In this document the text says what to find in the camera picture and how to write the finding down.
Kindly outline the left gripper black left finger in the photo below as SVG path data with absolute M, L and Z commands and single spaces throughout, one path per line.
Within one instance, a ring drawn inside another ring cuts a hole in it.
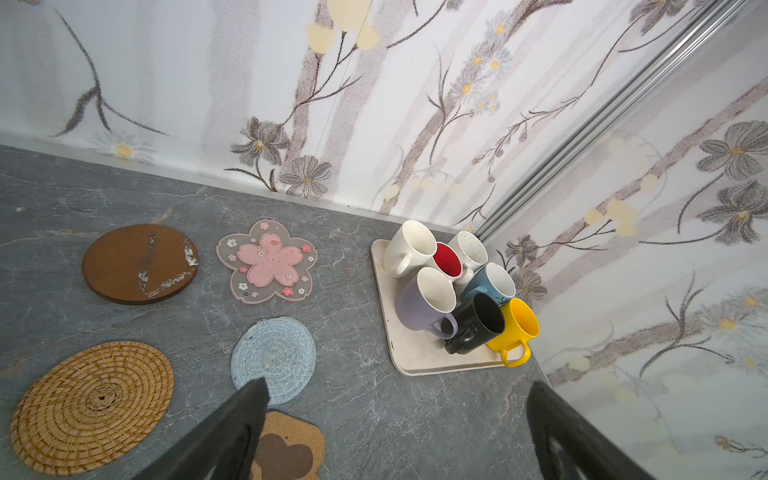
M 270 395 L 251 380 L 136 475 L 138 479 L 249 479 Z

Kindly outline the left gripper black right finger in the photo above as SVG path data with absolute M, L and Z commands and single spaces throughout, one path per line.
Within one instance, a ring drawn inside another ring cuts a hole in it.
M 651 477 L 543 381 L 532 384 L 526 415 L 545 479 Z

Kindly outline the brown paw print coaster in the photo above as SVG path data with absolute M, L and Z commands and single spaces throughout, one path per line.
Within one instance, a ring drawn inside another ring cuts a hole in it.
M 325 437 L 316 425 L 268 411 L 251 464 L 251 479 L 319 479 Z

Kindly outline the grey round felt coaster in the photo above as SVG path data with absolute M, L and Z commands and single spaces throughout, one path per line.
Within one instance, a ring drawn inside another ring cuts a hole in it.
M 269 405 L 281 405 L 308 385 L 316 355 L 314 339 L 304 324 L 287 316 L 262 319 L 234 347 L 230 359 L 232 382 L 241 389 L 251 380 L 264 378 Z

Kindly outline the rattan woven round coaster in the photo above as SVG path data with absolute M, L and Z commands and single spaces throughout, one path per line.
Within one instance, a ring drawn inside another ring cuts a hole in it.
M 168 358 L 136 341 L 93 346 L 32 384 L 10 421 L 30 469 L 71 476 L 101 468 L 143 441 L 165 415 L 175 379 Z

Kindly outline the black mug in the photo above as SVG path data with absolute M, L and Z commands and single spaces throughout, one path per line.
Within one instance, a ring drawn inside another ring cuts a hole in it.
M 449 354 L 468 354 L 500 336 L 505 320 L 499 305 L 487 294 L 477 293 L 449 313 L 440 324 L 443 333 L 451 331 L 451 320 L 457 323 L 457 332 L 445 341 Z

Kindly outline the pink flower coaster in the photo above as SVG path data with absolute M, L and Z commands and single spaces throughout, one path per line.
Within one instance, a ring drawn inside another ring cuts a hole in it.
M 216 254 L 231 270 L 233 296 L 244 304 L 257 305 L 275 297 L 298 302 L 313 291 L 310 270 L 317 263 L 317 249 L 310 241 L 292 236 L 276 220 L 261 219 L 247 233 L 223 237 Z

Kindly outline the dark brown round coaster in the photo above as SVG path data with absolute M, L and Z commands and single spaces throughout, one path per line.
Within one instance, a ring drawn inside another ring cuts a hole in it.
M 81 271 L 87 286 L 119 304 L 145 305 L 184 290 L 195 277 L 200 256 L 183 233 L 158 224 L 110 231 L 86 251 Z

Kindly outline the lavender mug white inside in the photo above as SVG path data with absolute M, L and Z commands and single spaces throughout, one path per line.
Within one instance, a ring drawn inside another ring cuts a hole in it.
M 451 282 L 440 271 L 423 267 L 398 296 L 395 310 L 406 328 L 428 330 L 440 339 L 449 340 L 458 333 L 453 314 L 456 306 Z

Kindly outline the white mug red inside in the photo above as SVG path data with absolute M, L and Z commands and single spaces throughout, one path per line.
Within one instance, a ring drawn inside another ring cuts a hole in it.
M 444 242 L 436 243 L 436 252 L 428 260 L 426 266 L 436 269 L 451 283 L 456 282 L 464 274 L 460 257 L 451 246 Z

